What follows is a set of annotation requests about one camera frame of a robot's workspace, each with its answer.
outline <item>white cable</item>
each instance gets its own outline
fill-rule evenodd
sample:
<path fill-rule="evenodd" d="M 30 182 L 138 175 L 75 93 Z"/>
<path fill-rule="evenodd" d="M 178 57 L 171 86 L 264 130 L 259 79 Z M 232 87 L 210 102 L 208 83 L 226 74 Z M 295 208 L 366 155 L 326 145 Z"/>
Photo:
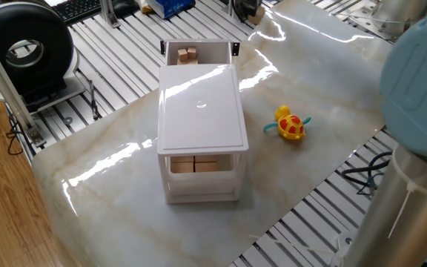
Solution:
<path fill-rule="evenodd" d="M 405 24 L 405 23 L 408 23 L 408 22 L 384 21 L 382 19 L 374 19 L 374 18 L 369 18 L 369 17 L 364 17 L 364 16 L 355 16 L 355 15 L 348 15 L 348 14 L 341 14 L 341 13 L 331 13 L 331 15 L 334 15 L 334 16 L 354 17 L 354 18 L 357 18 L 357 19 L 370 19 L 371 21 L 383 22 L 383 23 L 395 23 L 395 24 Z"/>

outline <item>metal frame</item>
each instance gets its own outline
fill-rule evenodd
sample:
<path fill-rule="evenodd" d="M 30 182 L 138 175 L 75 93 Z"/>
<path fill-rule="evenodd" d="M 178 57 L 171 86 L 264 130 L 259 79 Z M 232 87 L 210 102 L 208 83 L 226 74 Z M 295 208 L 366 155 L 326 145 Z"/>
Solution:
<path fill-rule="evenodd" d="M 113 11 L 113 3 L 111 3 L 111 0 L 100 0 L 100 6 L 102 8 L 100 11 L 102 18 L 111 27 L 119 27 L 118 19 L 116 18 L 115 12 Z"/>
<path fill-rule="evenodd" d="M 331 12 L 350 14 L 363 7 L 362 0 L 311 0 Z M 278 1 L 263 1 L 265 9 Z M 229 16 L 227 6 L 219 0 L 197 0 L 196 6 L 168 20 L 156 14 L 133 16 L 118 20 L 113 29 L 101 16 L 85 19 L 69 27 L 80 55 L 77 77 L 87 90 L 80 96 L 59 103 L 34 116 L 34 122 L 47 145 L 51 145 L 94 123 L 91 109 L 93 81 L 95 100 L 101 116 L 117 111 L 128 103 L 150 93 L 159 86 L 159 67 L 164 64 L 159 43 L 165 39 L 229 39 L 240 42 L 254 29 Z M 349 23 L 347 16 L 337 16 Z M 66 118 L 72 118 L 65 124 Z M 29 161 L 40 148 L 22 142 Z M 332 256 L 307 251 L 284 243 L 308 246 L 332 254 L 337 252 L 340 233 L 354 231 L 370 206 L 371 198 L 356 195 L 360 189 L 339 177 L 348 168 L 365 167 L 373 156 L 391 151 L 396 142 L 386 131 L 379 131 L 362 148 L 312 191 L 296 207 L 231 264 L 231 267 L 265 266 L 327 266 Z M 356 179 L 366 178 L 355 174 Z"/>

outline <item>wooden block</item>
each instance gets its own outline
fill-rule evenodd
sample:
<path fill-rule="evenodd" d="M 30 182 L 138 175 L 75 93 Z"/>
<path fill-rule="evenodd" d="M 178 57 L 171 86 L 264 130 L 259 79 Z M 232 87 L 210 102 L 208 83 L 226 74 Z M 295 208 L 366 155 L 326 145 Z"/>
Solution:
<path fill-rule="evenodd" d="M 173 174 L 193 173 L 193 162 L 171 163 L 171 172 Z"/>
<path fill-rule="evenodd" d="M 219 171 L 219 165 L 216 162 L 196 163 L 196 172 Z"/>
<path fill-rule="evenodd" d="M 194 162 L 216 162 L 217 160 L 217 155 L 195 156 Z"/>
<path fill-rule="evenodd" d="M 186 62 L 181 62 L 179 59 L 177 59 L 178 65 L 197 65 L 199 64 L 198 59 L 188 59 Z"/>
<path fill-rule="evenodd" d="M 265 8 L 264 7 L 258 7 L 256 9 L 256 15 L 255 16 L 248 15 L 248 20 L 251 23 L 258 25 L 259 22 L 261 21 L 261 19 L 263 19 L 264 15 L 265 15 Z"/>
<path fill-rule="evenodd" d="M 171 163 L 176 162 L 193 162 L 193 156 L 172 156 Z"/>
<path fill-rule="evenodd" d="M 177 56 L 178 62 L 186 62 L 189 59 L 186 49 L 177 50 Z"/>
<path fill-rule="evenodd" d="M 189 59 L 196 59 L 197 58 L 197 48 L 189 47 L 187 49 L 187 55 L 189 56 Z"/>

